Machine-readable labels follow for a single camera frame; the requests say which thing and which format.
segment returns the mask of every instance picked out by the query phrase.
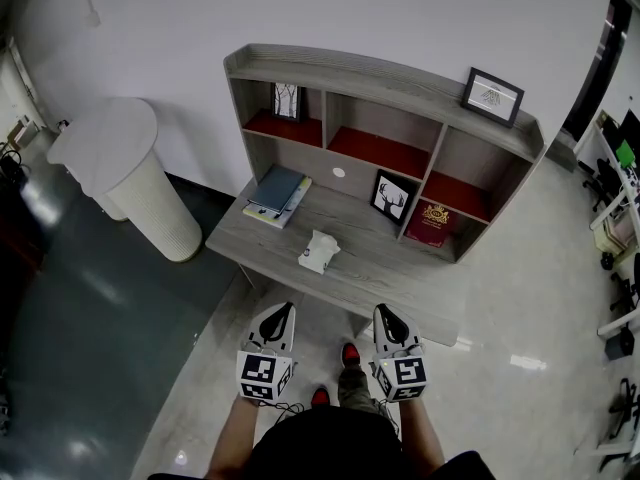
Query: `white wall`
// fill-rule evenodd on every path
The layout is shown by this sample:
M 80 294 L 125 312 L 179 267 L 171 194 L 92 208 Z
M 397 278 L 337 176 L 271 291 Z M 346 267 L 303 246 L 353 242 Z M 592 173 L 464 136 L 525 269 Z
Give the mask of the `white wall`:
M 604 110 L 618 123 L 622 123 L 629 109 L 640 118 L 640 11 L 636 9 L 631 15 L 618 65 L 593 120 Z M 580 147 L 578 159 L 596 169 L 597 159 L 604 158 L 604 151 L 598 141 L 590 140 L 593 135 L 591 125 L 584 135 L 587 141 Z
M 7 140 L 7 135 L 18 124 L 19 119 L 7 92 L 0 85 L 0 143 Z
M 56 119 L 101 96 L 158 113 L 165 169 L 236 194 L 250 172 L 222 59 L 249 42 L 379 57 L 466 81 L 469 68 L 523 88 L 555 137 L 584 81 L 609 0 L 18 0 L 12 23 Z
M 38 126 L 45 126 L 44 120 L 29 98 L 27 88 L 8 49 L 4 53 L 0 53 L 0 89 L 11 101 L 11 107 L 16 116 L 20 116 L 20 118 L 27 116 Z M 13 119 L 11 128 L 15 126 L 16 120 Z

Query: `white tissue box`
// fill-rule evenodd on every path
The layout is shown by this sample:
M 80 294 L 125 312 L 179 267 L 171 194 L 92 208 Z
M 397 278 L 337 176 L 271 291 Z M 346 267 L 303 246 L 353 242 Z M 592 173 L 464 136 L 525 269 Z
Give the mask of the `white tissue box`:
M 339 251 L 340 247 L 335 238 L 314 229 L 313 238 L 298 257 L 298 263 L 318 274 L 324 274 L 331 258 Z

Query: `black cable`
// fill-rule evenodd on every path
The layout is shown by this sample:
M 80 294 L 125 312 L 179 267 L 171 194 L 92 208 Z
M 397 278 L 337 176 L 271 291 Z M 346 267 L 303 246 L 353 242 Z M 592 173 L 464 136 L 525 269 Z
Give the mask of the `black cable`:
M 279 411 L 282 411 L 282 413 L 280 414 L 280 416 L 278 416 L 278 419 L 276 420 L 274 427 L 280 423 L 280 421 L 282 421 L 283 416 L 289 412 L 291 414 L 300 414 L 301 412 L 304 411 L 304 405 L 302 405 L 300 402 L 296 402 L 295 404 L 288 404 L 286 402 L 279 402 L 277 404 L 270 404 L 269 402 L 265 402 L 265 401 L 260 401 L 260 403 L 258 404 L 258 407 L 273 407 Z
M 393 416 L 391 415 L 391 411 L 387 407 L 387 405 L 389 404 L 389 400 L 385 398 L 384 400 L 378 400 L 377 402 L 378 402 L 378 412 L 380 413 L 380 415 L 388 416 L 389 420 L 391 421 L 391 424 L 393 425 L 393 430 L 395 431 L 396 436 L 400 435 L 400 426 L 396 423 L 396 420 L 393 419 Z M 282 413 L 280 413 L 280 416 L 278 416 L 278 419 L 274 423 L 273 425 L 274 427 L 282 421 L 282 418 L 286 413 L 291 413 L 293 415 L 296 415 L 296 414 L 300 414 L 301 412 L 304 412 L 305 410 L 304 405 L 302 405 L 300 402 L 296 402 L 294 404 L 288 404 L 286 402 L 270 404 L 269 402 L 265 402 L 264 400 L 261 400 L 260 403 L 258 404 L 258 407 L 273 407 L 274 409 L 282 411 Z
M 396 437 L 397 437 L 397 436 L 400 435 L 400 426 L 396 423 L 396 420 L 393 419 L 393 416 L 391 416 L 391 411 L 387 407 L 388 404 L 389 404 L 389 400 L 387 400 L 386 398 L 384 400 L 379 400 L 378 401 L 378 411 L 380 412 L 381 416 L 388 416 L 389 417 L 389 420 L 391 421 L 391 424 L 393 425 L 393 430 L 395 430 Z
M 9 160 L 6 162 L 5 158 L 9 158 L 9 155 L 16 155 L 18 157 L 17 162 L 16 160 Z M 10 184 L 17 184 L 24 177 L 24 172 L 21 167 L 22 155 L 14 149 L 9 149 L 0 155 L 0 175 Z

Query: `black shirt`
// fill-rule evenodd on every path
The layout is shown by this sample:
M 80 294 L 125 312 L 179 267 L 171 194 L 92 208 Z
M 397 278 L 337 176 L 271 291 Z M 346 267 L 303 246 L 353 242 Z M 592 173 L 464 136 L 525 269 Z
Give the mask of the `black shirt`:
M 245 478 L 251 480 L 416 477 L 424 475 L 412 470 L 388 419 L 333 406 L 311 409 L 275 425 L 255 446 L 245 470 Z M 429 478 L 495 480 L 476 452 L 455 457 Z

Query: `picture frame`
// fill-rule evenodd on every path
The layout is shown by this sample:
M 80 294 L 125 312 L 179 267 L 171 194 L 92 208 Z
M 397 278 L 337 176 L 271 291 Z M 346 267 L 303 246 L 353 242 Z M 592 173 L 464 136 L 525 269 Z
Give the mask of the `picture frame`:
M 460 105 L 507 128 L 513 128 L 524 91 L 498 77 L 471 68 Z
M 402 225 L 418 186 L 411 180 L 378 169 L 370 204 L 384 216 Z
M 295 84 L 271 84 L 271 115 L 299 123 L 302 119 L 303 88 Z

